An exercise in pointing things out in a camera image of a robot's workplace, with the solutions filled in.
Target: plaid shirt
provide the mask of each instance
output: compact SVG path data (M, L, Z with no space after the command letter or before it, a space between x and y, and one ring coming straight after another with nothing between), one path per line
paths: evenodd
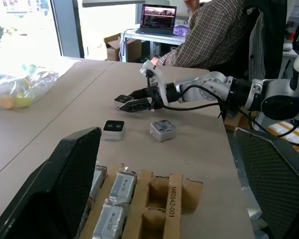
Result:
M235 53L247 19L243 0L213 0L192 15L185 42L157 65L209 69Z

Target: window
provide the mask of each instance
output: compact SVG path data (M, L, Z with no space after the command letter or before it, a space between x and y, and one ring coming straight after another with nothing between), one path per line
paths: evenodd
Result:
M85 58L107 59L104 37L135 27L136 4L82 7L78 0L78 5Z
M60 49L50 1L0 0L0 59L54 56Z

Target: laptop screen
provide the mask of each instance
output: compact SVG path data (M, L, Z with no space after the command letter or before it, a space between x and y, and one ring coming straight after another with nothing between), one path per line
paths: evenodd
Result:
M173 30L175 15L175 6L143 4L141 27Z

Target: robotic arm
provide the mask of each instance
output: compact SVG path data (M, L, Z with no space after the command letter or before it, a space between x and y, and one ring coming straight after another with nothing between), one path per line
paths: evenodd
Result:
M294 63L292 79L246 81L226 77L220 72L210 72L203 78L187 78L174 83L165 84L162 72L150 61L143 64L140 72L150 79L149 88L134 91L129 96L119 96L115 99L117 108L135 112L140 110L155 110L162 108L161 104L147 100L153 94L163 106L179 101L190 102L206 99L215 101L210 93L190 88L199 85L218 96L223 102L232 107L245 107L248 111L262 111L273 120L286 120L299 113L299 56Z

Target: laptop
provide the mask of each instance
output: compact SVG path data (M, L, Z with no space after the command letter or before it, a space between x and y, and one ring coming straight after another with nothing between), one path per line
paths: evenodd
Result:
M140 34L173 35L176 18L175 6L143 4Z

